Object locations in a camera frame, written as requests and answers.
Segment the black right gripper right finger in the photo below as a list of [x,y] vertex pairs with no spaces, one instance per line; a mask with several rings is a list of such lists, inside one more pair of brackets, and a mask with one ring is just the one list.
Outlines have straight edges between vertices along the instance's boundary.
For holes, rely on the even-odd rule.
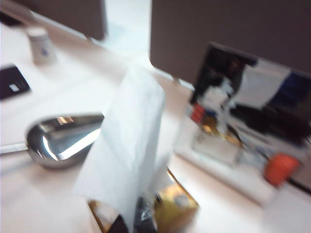
[[135,233],[156,233],[153,204],[145,197],[140,197],[136,205],[134,220]]

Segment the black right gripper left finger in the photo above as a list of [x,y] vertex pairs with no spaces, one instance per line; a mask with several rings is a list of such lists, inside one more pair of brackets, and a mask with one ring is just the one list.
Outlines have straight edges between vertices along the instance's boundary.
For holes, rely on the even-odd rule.
[[118,215],[109,228],[109,233],[129,233],[121,215]]

